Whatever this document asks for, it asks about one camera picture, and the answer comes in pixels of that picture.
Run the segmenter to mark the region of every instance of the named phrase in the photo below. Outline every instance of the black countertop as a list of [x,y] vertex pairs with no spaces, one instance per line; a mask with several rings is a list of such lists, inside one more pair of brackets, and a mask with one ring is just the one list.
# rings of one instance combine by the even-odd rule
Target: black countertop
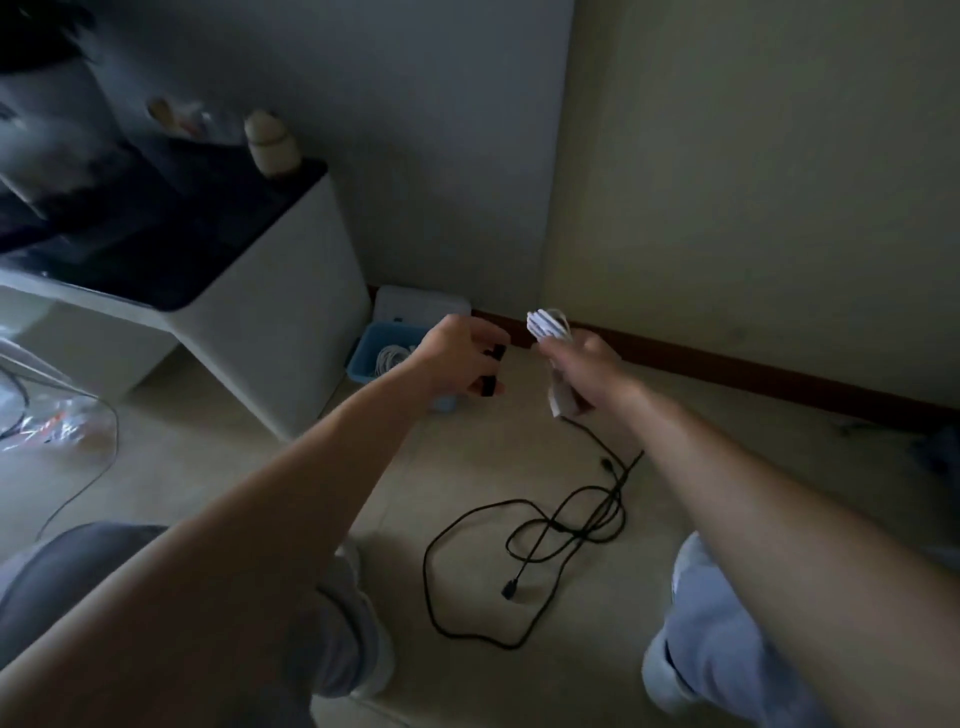
[[106,191],[98,224],[57,233],[13,195],[0,196],[0,268],[160,311],[192,303],[326,174],[306,159],[264,179],[243,148],[166,139]]

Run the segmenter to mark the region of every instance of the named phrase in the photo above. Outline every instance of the bundled white cable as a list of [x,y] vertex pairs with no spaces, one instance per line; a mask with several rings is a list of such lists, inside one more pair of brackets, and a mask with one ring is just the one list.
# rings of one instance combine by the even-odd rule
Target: bundled white cable
[[558,308],[540,308],[527,313],[527,330],[537,337],[537,341],[548,336],[573,341],[570,323]]
[[387,374],[397,364],[405,361],[410,354],[414,352],[416,346],[401,347],[399,344],[389,344],[380,350],[376,356],[376,367],[373,369],[375,376]]
[[[573,341],[570,323],[557,308],[540,308],[528,313],[527,330],[537,337],[537,341],[550,337]],[[547,398],[550,400],[550,411],[554,417],[574,417],[580,414],[573,388],[556,368],[550,372],[550,392]]]

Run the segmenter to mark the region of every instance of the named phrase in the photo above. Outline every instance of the small bottle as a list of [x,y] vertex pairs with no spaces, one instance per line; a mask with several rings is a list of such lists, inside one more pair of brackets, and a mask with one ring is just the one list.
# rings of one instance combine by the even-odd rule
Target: small bottle
[[300,148],[282,121],[258,109],[247,117],[244,129],[253,163],[264,177],[276,179],[300,169]]

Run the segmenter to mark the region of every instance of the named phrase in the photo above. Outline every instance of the black cord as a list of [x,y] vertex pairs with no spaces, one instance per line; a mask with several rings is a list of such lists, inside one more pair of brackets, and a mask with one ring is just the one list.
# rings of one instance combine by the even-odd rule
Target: black cord
[[[623,491],[623,486],[627,482],[627,478],[630,477],[631,471],[634,469],[636,464],[640,461],[640,458],[643,457],[643,450],[640,451],[640,454],[634,458],[633,462],[630,465],[626,465],[616,453],[613,452],[607,445],[597,437],[589,427],[581,425],[580,423],[569,420],[566,417],[561,417],[561,420],[566,422],[568,425],[573,425],[577,429],[584,431],[590,438],[599,445],[609,457],[603,458],[600,463],[603,466],[604,470],[610,473],[613,477],[613,487],[604,488],[599,485],[586,485],[582,488],[577,488],[575,491],[570,493],[556,510],[554,510],[552,516],[547,516],[542,509],[532,500],[527,498],[511,498],[509,500],[501,500],[497,503],[490,503],[488,505],[481,505],[478,508],[473,508],[467,511],[463,516],[458,518],[456,521],[447,526],[443,531],[437,534],[436,538],[430,542],[427,546],[426,551],[423,553],[423,597],[426,601],[426,611],[427,615],[430,617],[430,623],[433,624],[433,628],[436,629],[444,637],[447,637],[451,640],[479,640],[480,642],[485,642],[492,644],[495,647],[500,649],[520,649],[523,647],[527,640],[530,638],[530,635],[533,634],[534,628],[537,626],[537,623],[540,621],[540,618],[544,615],[546,610],[549,608],[550,603],[553,601],[554,597],[557,595],[557,590],[560,589],[560,580],[564,575],[564,569],[566,569],[567,563],[570,559],[573,558],[574,554],[581,549],[581,547],[590,542],[591,544],[608,544],[613,541],[617,536],[619,536],[623,529],[627,526],[627,509],[623,505],[623,500],[621,493]],[[561,523],[558,521],[558,517],[563,512],[567,504],[572,501],[575,497],[579,496],[581,493],[588,493],[590,491],[599,491],[600,493],[607,494],[603,501],[593,509],[593,512],[589,515],[584,524],[579,527],[573,527]],[[566,554],[562,562],[560,563],[560,568],[557,570],[557,576],[553,582],[553,588],[550,590],[550,594],[541,604],[540,608],[537,610],[537,613],[534,615],[533,619],[530,620],[530,624],[527,625],[526,630],[520,636],[520,638],[513,643],[505,643],[498,640],[495,637],[490,637],[489,635],[481,635],[473,632],[452,632],[445,627],[441,626],[437,621],[437,616],[433,611],[433,601],[430,598],[430,579],[427,573],[427,562],[430,558],[430,551],[433,550],[434,546],[442,539],[446,534],[451,530],[456,528],[461,522],[468,519],[470,516],[473,516],[477,513],[483,511],[488,511],[492,508],[504,508],[511,505],[526,505],[530,508],[533,508],[539,514],[538,518],[530,519],[521,523],[517,528],[514,529],[513,533],[507,537],[507,542],[504,545],[513,558],[517,559],[520,564],[520,569],[516,573],[516,576],[507,582],[506,586],[503,588],[502,594],[506,599],[512,599],[516,593],[517,582],[519,581],[520,576],[526,570],[527,565],[529,564],[543,564],[547,561],[550,561],[553,558],[556,558],[561,553],[563,553],[569,546],[572,545],[570,551]],[[598,532],[605,529],[611,523],[615,523],[614,528],[605,535],[599,535]],[[540,532],[540,536],[537,538],[537,542],[534,544],[533,548],[530,549],[529,553],[526,555],[520,555],[513,548],[514,539],[523,533],[526,529],[531,528],[536,525],[542,525],[543,529]],[[551,551],[545,556],[535,556],[537,549],[540,547],[540,544],[543,542],[543,539],[546,537],[546,534],[549,531],[557,531],[558,533],[564,533],[568,535],[568,538],[562,545],[558,548]]]

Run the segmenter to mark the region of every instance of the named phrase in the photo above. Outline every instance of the hand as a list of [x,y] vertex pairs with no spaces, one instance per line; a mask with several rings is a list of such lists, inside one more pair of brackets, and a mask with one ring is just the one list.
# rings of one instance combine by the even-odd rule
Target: hand
[[629,377],[620,368],[620,357],[592,331],[575,328],[573,343],[547,338],[536,349],[559,369],[577,393],[597,409],[609,410]]
[[[495,376],[500,362],[485,356],[496,344],[510,343],[510,334],[489,321],[469,316],[446,316],[431,328],[400,367],[416,367],[429,379],[433,397],[480,394],[480,377]],[[496,383],[495,394],[503,394]]]

